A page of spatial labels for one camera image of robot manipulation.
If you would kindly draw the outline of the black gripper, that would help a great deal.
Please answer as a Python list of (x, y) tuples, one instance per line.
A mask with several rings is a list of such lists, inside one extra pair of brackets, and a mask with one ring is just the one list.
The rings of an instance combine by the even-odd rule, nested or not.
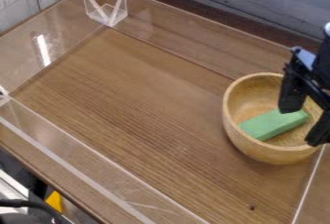
[(284, 65), (277, 109), (281, 114), (301, 109), (305, 98), (321, 106), (311, 115), (312, 126), (307, 144), (316, 147), (330, 143), (330, 22), (323, 26), (323, 41), (315, 54), (301, 46), (291, 48), (291, 60)]

